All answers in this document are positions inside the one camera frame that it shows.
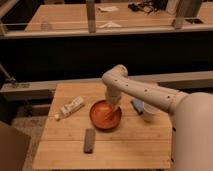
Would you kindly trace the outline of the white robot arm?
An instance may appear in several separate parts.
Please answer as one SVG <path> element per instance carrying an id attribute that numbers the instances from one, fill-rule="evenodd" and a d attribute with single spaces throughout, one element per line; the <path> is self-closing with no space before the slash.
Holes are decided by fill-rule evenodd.
<path id="1" fill-rule="evenodd" d="M 124 65 L 106 71 L 102 81 L 110 105 L 124 92 L 172 116 L 171 171 L 213 171 L 213 94 L 134 81 Z"/>

